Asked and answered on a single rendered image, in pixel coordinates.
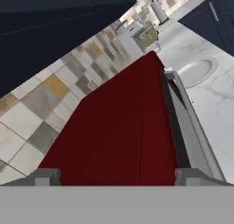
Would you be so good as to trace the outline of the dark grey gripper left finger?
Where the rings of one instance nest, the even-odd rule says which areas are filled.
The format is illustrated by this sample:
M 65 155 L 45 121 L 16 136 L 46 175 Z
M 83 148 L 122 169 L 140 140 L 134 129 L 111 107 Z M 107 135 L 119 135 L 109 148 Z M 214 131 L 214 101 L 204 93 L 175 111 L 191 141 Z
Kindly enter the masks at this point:
M 39 168 L 29 176 L 6 183 L 7 186 L 59 186 L 60 170 L 58 168 Z

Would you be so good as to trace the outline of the navy wall cupboard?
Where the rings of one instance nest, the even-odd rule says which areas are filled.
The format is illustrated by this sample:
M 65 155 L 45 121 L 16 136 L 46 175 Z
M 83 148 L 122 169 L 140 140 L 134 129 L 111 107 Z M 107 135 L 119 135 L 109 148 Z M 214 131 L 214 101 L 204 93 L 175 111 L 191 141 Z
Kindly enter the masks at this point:
M 116 21 L 136 0 L 0 0 L 0 98 Z

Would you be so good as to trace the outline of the navy cupboard run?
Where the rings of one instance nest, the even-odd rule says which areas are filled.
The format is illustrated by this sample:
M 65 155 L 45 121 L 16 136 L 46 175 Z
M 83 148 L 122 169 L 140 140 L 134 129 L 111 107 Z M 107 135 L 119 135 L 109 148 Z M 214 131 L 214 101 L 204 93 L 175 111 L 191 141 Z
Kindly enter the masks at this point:
M 178 22 L 234 57 L 234 0 L 205 0 Z

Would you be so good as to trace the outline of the grey cylinder canister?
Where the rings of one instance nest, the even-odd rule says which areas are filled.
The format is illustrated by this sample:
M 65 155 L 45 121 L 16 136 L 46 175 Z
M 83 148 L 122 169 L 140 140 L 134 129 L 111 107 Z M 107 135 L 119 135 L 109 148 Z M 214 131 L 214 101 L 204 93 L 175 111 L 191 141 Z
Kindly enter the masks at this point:
M 157 2 L 153 1 L 151 3 L 151 7 L 152 7 L 155 15 L 157 16 L 160 25 L 162 25 L 164 22 L 166 22 L 168 20 L 167 14 L 165 13 L 165 11 L 161 8 L 161 6 Z

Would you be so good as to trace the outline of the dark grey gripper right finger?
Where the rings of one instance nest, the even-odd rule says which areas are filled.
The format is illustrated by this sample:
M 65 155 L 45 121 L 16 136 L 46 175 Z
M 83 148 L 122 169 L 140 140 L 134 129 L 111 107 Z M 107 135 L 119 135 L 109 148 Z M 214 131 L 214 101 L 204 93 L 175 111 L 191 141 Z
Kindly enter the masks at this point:
M 211 178 L 196 168 L 177 168 L 175 170 L 175 185 L 185 187 L 231 187 L 230 183 Z

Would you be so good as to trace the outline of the white round plate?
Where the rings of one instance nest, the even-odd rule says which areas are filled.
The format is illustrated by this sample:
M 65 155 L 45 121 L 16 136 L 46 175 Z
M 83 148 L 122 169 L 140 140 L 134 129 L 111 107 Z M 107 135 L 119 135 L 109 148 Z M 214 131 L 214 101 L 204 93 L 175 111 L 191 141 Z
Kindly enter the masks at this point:
M 208 79 L 218 68 L 215 58 L 207 57 L 186 64 L 177 73 L 186 89 L 197 86 Z

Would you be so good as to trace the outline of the red toaster oven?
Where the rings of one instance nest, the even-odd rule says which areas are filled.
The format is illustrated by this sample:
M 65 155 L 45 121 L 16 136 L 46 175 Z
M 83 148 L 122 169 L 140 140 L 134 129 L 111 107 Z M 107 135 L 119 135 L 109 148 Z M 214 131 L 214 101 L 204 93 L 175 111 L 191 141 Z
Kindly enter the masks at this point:
M 63 186 L 172 186 L 163 67 L 150 52 L 83 98 L 39 166 L 59 169 Z

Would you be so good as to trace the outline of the white countertop appliance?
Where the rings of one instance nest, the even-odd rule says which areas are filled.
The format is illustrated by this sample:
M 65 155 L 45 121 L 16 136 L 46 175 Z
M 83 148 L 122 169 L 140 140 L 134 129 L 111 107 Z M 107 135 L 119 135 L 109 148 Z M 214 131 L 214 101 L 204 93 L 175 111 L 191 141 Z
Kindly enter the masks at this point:
M 124 48 L 127 48 L 130 44 L 135 43 L 136 46 L 146 53 L 151 49 L 160 48 L 159 45 L 159 31 L 155 28 L 155 24 L 150 21 L 145 23 L 134 20 L 127 27 L 125 21 L 123 21 L 116 28 L 118 33 L 117 39 Z

